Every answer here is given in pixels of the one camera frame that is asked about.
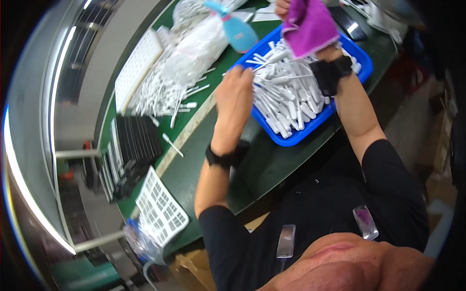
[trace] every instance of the white grid tray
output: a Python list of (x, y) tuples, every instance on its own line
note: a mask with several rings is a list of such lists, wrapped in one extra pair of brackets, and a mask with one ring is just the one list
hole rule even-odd
[(136, 199), (141, 214), (150, 224), (150, 233), (160, 247), (164, 247), (189, 223), (181, 206), (173, 199), (165, 185), (150, 166)]
[(149, 28), (131, 52), (115, 80), (117, 112), (125, 112), (134, 92), (162, 52), (156, 31)]

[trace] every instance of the black shirt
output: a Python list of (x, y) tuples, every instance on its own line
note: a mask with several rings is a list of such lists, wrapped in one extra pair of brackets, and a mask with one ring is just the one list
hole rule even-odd
[(285, 262), (285, 269), (322, 236), (361, 235), (352, 210), (363, 204), (379, 231), (375, 241), (424, 251), (429, 237), (426, 208), (392, 145), (386, 140), (374, 142), (364, 154), (362, 167), (354, 154), (351, 159), (358, 167), (351, 174), (342, 168), (348, 169), (353, 161), (312, 174), (287, 193), (252, 233), (223, 206), (204, 210), (199, 224), (217, 290), (256, 290), (277, 275), (281, 263), (276, 250), (285, 224), (296, 225), (294, 257)]

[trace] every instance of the fluorescent light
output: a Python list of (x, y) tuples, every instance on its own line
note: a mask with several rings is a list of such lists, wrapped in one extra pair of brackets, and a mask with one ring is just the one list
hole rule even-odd
[(349, 34), (352, 33), (353, 30), (355, 30), (357, 26), (358, 26), (358, 25), (357, 25), (356, 22), (353, 23), (353, 24), (351, 24), (351, 26), (348, 28), (348, 33), (349, 33)]
[(24, 200), (26, 201), (26, 203), (29, 206), (30, 210), (35, 215), (35, 217), (40, 222), (40, 224), (42, 224), (42, 226), (45, 228), (45, 230), (59, 244), (61, 244), (70, 253), (75, 255), (76, 254), (75, 250), (63, 239), (63, 237), (56, 231), (56, 229), (53, 227), (53, 225), (48, 221), (48, 219), (42, 213), (41, 209), (39, 208), (39, 206), (35, 202), (34, 198), (32, 197), (31, 192), (29, 191), (29, 188), (26, 185), (26, 182), (24, 181), (24, 177), (21, 174), (21, 170), (20, 170), (20, 167), (18, 165), (18, 161), (16, 160), (16, 154), (15, 154), (14, 149), (13, 149), (13, 142), (11, 140), (10, 120), (9, 120), (9, 115), (8, 115), (8, 109), (7, 109), (7, 113), (5, 115), (5, 127), (4, 127), (3, 132), (4, 132), (4, 138), (5, 138), (5, 150), (7, 152), (8, 161), (10, 163), (11, 173), (13, 174), (13, 177), (16, 180), (16, 183), (18, 184), (21, 195), (24, 197)]
[(63, 46), (62, 54), (58, 60), (57, 71), (55, 73), (54, 78), (54, 86), (52, 87), (52, 97), (51, 97), (51, 104), (50, 104), (50, 146), (52, 148), (52, 154), (55, 155), (55, 101), (57, 96), (57, 87), (58, 87), (58, 79), (60, 78), (60, 72), (62, 71), (63, 61), (65, 60), (66, 51), (68, 50), (69, 43), (73, 38), (73, 34), (75, 33), (76, 26), (73, 26), (69, 31), (68, 37), (66, 38), (65, 45)]
[(89, 6), (89, 4), (90, 4), (91, 1), (92, 1), (92, 0), (87, 0), (87, 1), (86, 1), (86, 4), (84, 4), (84, 8), (83, 8), (83, 9), (86, 9), (87, 6)]

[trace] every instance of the smartphone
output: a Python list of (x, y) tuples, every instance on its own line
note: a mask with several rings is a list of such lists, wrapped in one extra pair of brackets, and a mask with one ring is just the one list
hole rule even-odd
[(293, 257), (295, 250), (295, 231), (296, 225), (286, 224), (281, 228), (280, 238), (278, 239), (277, 258)]
[(346, 32), (346, 34), (354, 41), (363, 41), (367, 38), (366, 33), (361, 29), (358, 23), (346, 12), (342, 7), (329, 7), (333, 19)]

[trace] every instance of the hand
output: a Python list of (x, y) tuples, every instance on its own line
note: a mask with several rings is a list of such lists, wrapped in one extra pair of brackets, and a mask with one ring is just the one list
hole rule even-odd
[(235, 66), (214, 91), (218, 118), (211, 149), (221, 156), (234, 151), (253, 108), (252, 69)]
[(288, 16), (288, 9), (290, 8), (291, 0), (277, 0), (275, 2), (275, 14), (281, 18), (281, 21), (285, 21)]

